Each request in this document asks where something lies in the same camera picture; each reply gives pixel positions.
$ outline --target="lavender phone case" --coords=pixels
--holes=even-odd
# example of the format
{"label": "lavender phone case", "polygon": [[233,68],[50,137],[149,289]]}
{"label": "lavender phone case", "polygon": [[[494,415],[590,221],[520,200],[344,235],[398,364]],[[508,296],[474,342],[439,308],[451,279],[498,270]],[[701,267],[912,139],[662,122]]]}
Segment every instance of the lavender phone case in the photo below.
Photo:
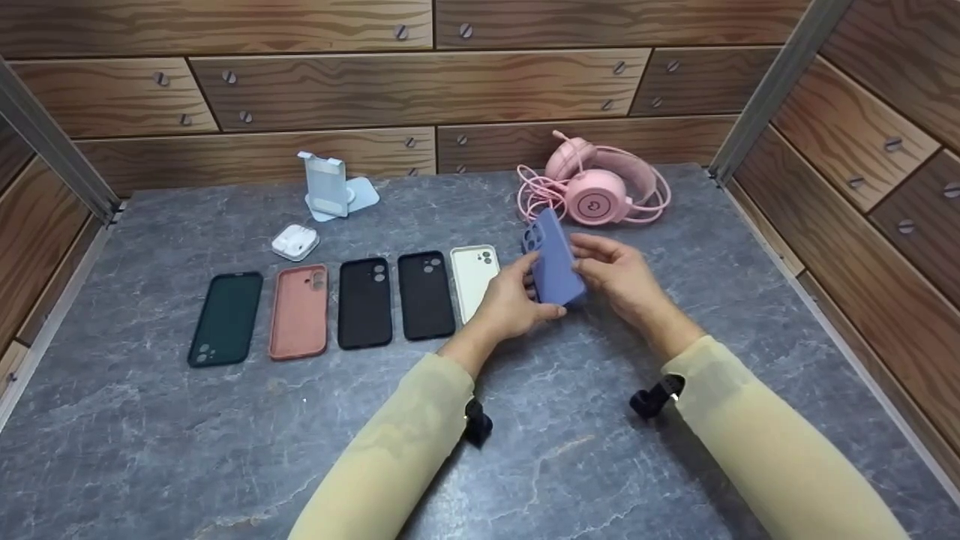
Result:
{"label": "lavender phone case", "polygon": [[533,267],[540,302],[566,306],[587,294],[584,281],[573,271],[573,253],[553,209],[542,211],[523,232],[522,248],[523,253],[540,251]]}

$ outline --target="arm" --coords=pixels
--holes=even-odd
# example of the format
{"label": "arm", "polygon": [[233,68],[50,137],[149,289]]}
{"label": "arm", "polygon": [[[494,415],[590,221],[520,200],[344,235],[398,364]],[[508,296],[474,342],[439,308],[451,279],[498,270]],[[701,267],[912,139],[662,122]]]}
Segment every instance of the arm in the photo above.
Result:
{"label": "arm", "polygon": [[565,314],[530,300],[526,275],[536,258],[504,268],[470,322],[403,377],[326,474],[291,540],[396,538],[460,440],[473,382],[493,348]]}
{"label": "arm", "polygon": [[576,270],[672,358],[662,372],[686,379],[677,409],[774,538],[907,538],[850,462],[670,301],[639,251],[599,236],[571,240]]}

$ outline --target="white phone case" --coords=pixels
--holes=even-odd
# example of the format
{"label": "white phone case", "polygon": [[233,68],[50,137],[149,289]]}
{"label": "white phone case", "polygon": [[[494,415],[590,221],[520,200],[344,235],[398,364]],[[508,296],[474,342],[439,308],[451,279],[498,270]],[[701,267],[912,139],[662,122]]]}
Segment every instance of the white phone case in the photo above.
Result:
{"label": "white phone case", "polygon": [[500,272],[500,262],[491,245],[453,248],[450,250],[450,262],[457,289],[457,304],[460,305],[460,320],[466,324],[480,307],[490,280]]}

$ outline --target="dark green phone case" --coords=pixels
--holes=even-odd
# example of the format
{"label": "dark green phone case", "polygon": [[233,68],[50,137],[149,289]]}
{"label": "dark green phone case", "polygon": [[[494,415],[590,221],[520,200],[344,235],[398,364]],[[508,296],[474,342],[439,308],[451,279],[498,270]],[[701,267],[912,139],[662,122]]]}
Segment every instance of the dark green phone case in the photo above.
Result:
{"label": "dark green phone case", "polygon": [[210,281],[186,359],[190,367],[236,364],[247,358],[262,288],[259,272],[221,274]]}

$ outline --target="black clamp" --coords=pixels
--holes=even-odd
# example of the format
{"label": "black clamp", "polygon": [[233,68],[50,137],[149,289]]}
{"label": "black clamp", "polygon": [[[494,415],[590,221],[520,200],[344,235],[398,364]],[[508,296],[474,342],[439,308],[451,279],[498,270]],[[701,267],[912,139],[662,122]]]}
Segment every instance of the black clamp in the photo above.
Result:
{"label": "black clamp", "polygon": [[640,418],[650,420],[660,414],[667,402],[680,396],[685,383],[684,378],[679,375],[664,375],[653,388],[635,393],[630,398],[630,408],[639,414]]}
{"label": "black clamp", "polygon": [[467,418],[467,428],[464,429],[464,438],[471,445],[480,448],[490,437],[493,431],[493,420],[483,412],[483,406],[476,398],[467,402],[467,408],[464,410],[464,416]]}

